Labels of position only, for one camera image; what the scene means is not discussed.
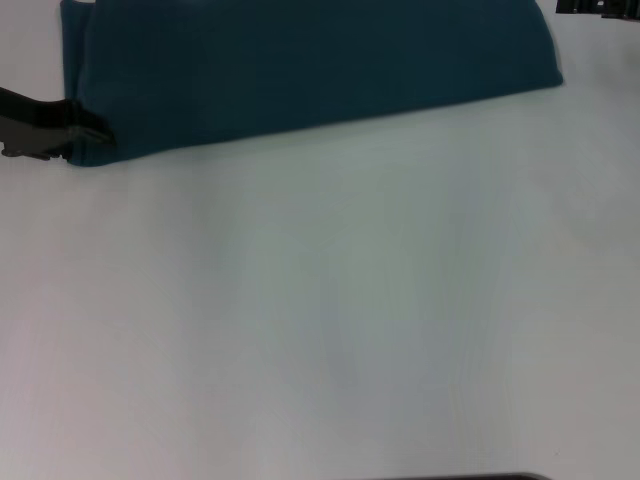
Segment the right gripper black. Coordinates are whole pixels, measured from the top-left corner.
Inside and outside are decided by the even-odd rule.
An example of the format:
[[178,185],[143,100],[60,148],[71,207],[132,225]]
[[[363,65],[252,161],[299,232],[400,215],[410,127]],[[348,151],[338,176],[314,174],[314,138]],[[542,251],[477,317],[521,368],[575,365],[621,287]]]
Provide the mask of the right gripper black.
[[598,15],[617,20],[638,20],[639,0],[558,0],[557,14]]

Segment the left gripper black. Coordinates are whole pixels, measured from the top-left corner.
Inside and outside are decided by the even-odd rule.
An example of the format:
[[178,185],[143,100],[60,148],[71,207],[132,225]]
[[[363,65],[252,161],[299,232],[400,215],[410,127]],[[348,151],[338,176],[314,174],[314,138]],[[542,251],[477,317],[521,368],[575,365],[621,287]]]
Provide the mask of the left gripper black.
[[116,145],[108,123],[75,100],[39,101],[1,89],[1,154],[68,160],[76,139]]

